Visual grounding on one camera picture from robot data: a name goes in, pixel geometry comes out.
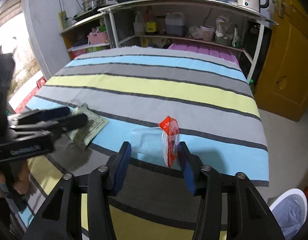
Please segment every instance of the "plastic jug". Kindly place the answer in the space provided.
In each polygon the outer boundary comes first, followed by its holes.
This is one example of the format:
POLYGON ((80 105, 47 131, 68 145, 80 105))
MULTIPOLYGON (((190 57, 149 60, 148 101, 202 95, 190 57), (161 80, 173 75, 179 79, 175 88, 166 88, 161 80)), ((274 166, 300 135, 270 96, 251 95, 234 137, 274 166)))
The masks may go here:
POLYGON ((136 16, 135 16, 134 33, 135 33, 135 36, 141 36, 145 34, 144 17, 142 16, 139 10, 137 11, 136 16))
POLYGON ((182 13, 167 13, 165 17, 166 34, 183 36, 185 34, 185 17, 182 13))

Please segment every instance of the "cabinet door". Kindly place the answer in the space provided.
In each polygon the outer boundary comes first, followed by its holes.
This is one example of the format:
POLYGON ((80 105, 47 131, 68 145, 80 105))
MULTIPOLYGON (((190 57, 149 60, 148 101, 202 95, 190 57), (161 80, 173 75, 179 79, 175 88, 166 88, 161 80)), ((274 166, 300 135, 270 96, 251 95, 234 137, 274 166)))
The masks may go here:
POLYGON ((263 110, 298 121, 308 107, 308 16, 298 0, 276 0, 270 47, 255 100, 263 110))

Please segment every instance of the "red rug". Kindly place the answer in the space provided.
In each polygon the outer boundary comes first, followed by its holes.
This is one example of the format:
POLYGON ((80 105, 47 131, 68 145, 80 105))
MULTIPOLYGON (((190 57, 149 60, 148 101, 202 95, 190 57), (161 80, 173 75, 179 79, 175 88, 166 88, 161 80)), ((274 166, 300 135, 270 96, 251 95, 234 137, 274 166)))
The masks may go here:
POLYGON ((31 98, 37 93, 38 90, 39 90, 38 87, 35 87, 35 88, 33 89, 33 91, 30 92, 29 95, 27 95, 27 96, 24 98, 24 100, 23 100, 23 101, 19 104, 19 106, 17 106, 17 108, 15 109, 15 112, 16 112, 17 114, 19 114, 19 113, 22 112, 22 110, 25 108, 25 106, 26 106, 26 104, 28 103, 28 101, 31 100, 31 98))

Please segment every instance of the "metal screw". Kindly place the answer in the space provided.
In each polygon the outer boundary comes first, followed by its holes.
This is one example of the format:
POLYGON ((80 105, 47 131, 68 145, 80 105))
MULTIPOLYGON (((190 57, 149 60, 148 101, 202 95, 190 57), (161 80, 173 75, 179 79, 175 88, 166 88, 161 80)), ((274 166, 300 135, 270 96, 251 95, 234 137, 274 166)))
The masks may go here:
POLYGON ((202 169, 202 171, 210 171, 212 169, 212 167, 209 166, 209 165, 203 165, 201 169, 202 169))
POLYGON ((246 175, 245 175, 244 173, 242 173, 242 172, 239 172, 239 173, 237 173, 237 177, 238 177, 239 179, 245 179, 245 178, 246 178, 246 175))
POLYGON ((72 174, 70 174, 70 173, 65 173, 64 176, 63 176, 63 179, 69 180, 71 177, 72 177, 72 174))
POLYGON ((105 165, 102 165, 102 166, 99 166, 97 170, 100 172, 106 172, 108 170, 108 167, 105 165))

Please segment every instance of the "pink basket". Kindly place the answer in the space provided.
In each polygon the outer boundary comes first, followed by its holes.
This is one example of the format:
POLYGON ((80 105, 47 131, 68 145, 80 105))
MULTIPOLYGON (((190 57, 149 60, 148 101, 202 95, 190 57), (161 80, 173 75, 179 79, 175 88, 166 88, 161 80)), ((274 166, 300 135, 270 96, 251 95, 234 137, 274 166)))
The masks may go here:
POLYGON ((88 35, 87 38, 88 38, 88 42, 92 45, 99 44, 99 43, 108 43, 107 32, 92 33, 88 35))

